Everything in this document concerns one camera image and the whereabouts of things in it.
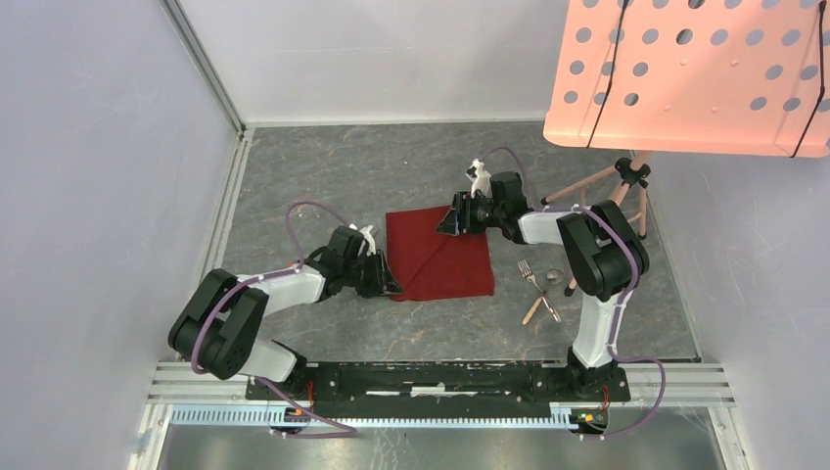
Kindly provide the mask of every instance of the tripod stand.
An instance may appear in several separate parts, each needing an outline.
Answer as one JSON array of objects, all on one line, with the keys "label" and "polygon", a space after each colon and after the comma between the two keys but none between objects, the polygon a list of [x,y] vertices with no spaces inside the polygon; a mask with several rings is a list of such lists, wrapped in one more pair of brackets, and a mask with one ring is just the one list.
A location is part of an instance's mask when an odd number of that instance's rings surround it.
[{"label": "tripod stand", "polygon": [[[639,230],[637,230],[637,235],[639,236],[640,240],[645,240],[647,235],[646,213],[648,212],[648,196],[646,195],[648,181],[646,181],[646,177],[651,173],[651,168],[646,164],[646,162],[648,162],[650,156],[650,150],[637,151],[634,154],[633,160],[628,158],[621,158],[617,160],[617,162],[614,165],[597,171],[596,173],[588,176],[587,178],[584,178],[581,181],[574,183],[571,186],[568,186],[567,188],[542,199],[541,203],[543,205],[550,204],[556,201],[557,199],[560,199],[578,190],[581,203],[583,205],[586,205],[587,198],[585,196],[585,186],[595,181],[599,181],[600,179],[609,176],[614,172],[617,172],[620,174],[620,178],[622,179],[622,181],[614,188],[614,191],[611,192],[611,196],[609,197],[609,199],[617,203],[617,206],[621,206],[623,203],[623,199],[625,199],[625,196],[628,194],[628,189],[630,189],[631,186],[635,184],[640,185],[639,211],[632,218],[630,218],[628,222],[631,223],[634,221],[639,221]],[[565,295],[570,297],[574,294],[575,290],[576,279],[571,278],[571,283],[569,283],[568,287],[565,288]]]}]

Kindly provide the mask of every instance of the black elastic strap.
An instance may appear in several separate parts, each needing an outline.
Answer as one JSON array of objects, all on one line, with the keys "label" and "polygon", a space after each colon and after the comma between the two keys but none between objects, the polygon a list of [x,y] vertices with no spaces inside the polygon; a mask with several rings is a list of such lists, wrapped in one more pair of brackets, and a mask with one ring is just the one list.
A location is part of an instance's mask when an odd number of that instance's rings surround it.
[{"label": "black elastic strap", "polygon": [[805,130],[802,132],[801,138],[799,138],[796,150],[794,150],[793,155],[790,156],[791,159],[795,158],[796,154],[799,153],[799,149],[802,147],[802,142],[804,142],[804,138],[807,136],[809,125],[812,124],[812,119],[815,118],[815,112],[818,111],[818,105],[820,105],[821,100],[824,99],[824,45],[821,43],[821,35],[824,33],[824,11],[826,9],[827,0],[821,0],[821,2],[818,3],[818,69],[819,73],[821,73],[821,85],[818,88],[818,99],[815,100],[815,106],[812,107],[812,113],[809,115],[807,125],[805,125]]},{"label": "black elastic strap", "polygon": [[602,117],[602,112],[605,111],[605,104],[608,103],[608,96],[611,94],[611,85],[614,83],[614,71],[617,69],[617,49],[620,47],[620,36],[623,34],[623,17],[625,17],[625,10],[628,9],[628,4],[631,0],[622,0],[622,9],[620,10],[620,20],[617,22],[617,39],[614,41],[614,55],[611,58],[611,71],[608,73],[608,87],[605,89],[605,98],[602,100],[602,105],[599,107],[599,114],[597,120],[594,121],[594,128],[591,129],[591,136],[588,137],[588,145],[586,149],[591,148],[591,142],[594,140],[594,133],[596,127],[599,125],[599,118]]}]

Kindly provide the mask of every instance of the gray marble floor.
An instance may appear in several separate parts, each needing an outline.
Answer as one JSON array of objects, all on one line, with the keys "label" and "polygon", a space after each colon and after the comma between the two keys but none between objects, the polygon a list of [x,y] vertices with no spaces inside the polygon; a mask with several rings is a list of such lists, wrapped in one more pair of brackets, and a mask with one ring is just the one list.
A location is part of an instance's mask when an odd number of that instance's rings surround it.
[{"label": "gray marble floor", "polygon": [[[499,145],[517,152],[539,198],[625,155],[554,146],[542,137],[541,122],[257,129],[223,266],[234,273],[256,273],[296,259],[283,216],[287,205],[300,199],[335,207],[358,226],[380,227],[378,240],[385,246],[386,212],[449,204],[453,192],[469,189],[464,169],[472,158]],[[487,168],[495,173],[513,170],[515,164],[504,153],[488,158]],[[588,201],[607,199],[614,184],[613,177],[593,184]],[[635,208],[633,198],[623,204],[628,212]],[[628,304],[620,352],[693,357],[692,335],[666,253],[654,217],[649,220],[645,246],[651,270]],[[293,213],[292,224],[308,253],[326,244],[337,221],[303,207]],[[516,266],[519,259],[527,259],[538,273],[553,267],[567,270],[564,252],[552,246],[513,245],[497,230],[488,237],[496,281],[493,297],[397,303],[343,292],[324,303],[267,317],[260,336],[276,338],[314,360],[564,357],[576,336],[581,295],[565,298],[561,289],[554,290],[551,298],[562,323],[540,310],[523,326],[535,294]]]}]

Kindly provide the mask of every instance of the red cloth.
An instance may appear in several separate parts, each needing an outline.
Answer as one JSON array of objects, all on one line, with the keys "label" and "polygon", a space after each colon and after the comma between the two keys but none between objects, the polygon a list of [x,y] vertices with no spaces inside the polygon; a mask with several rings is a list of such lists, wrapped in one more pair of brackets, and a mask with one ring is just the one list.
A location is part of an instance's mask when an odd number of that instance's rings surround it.
[{"label": "red cloth", "polygon": [[492,296],[487,237],[436,233],[449,206],[387,213],[387,250],[403,294],[393,301]]}]

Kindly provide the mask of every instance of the fork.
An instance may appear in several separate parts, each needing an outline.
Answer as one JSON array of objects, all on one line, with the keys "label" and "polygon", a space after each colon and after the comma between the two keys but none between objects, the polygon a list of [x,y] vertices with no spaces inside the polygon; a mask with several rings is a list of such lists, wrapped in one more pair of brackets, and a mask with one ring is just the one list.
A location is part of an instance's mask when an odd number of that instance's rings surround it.
[{"label": "fork", "polygon": [[550,300],[547,298],[547,294],[545,294],[542,288],[540,288],[539,285],[536,284],[536,275],[533,274],[533,271],[530,269],[530,265],[525,259],[519,261],[519,270],[522,271],[522,277],[527,279],[528,282],[530,282],[533,285],[533,287],[535,287],[539,291],[539,294],[541,294],[540,297],[542,301],[547,307],[547,310],[553,313],[554,319],[556,319],[556,321],[560,321],[559,313],[556,311],[556,308],[553,307],[553,304],[551,304]]}]

